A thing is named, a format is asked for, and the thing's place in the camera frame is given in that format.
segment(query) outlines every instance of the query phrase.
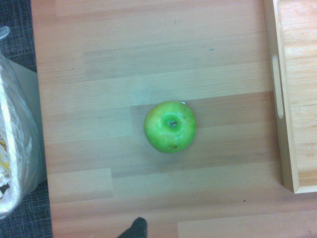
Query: wooden table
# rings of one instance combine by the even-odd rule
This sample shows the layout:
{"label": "wooden table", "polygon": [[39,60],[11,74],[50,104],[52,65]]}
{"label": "wooden table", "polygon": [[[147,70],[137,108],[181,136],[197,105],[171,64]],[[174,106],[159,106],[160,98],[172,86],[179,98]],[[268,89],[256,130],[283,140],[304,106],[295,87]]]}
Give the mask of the wooden table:
{"label": "wooden table", "polygon": [[[282,186],[262,0],[33,0],[55,238],[317,235],[317,194]],[[183,152],[143,134],[155,104],[197,117]]]}

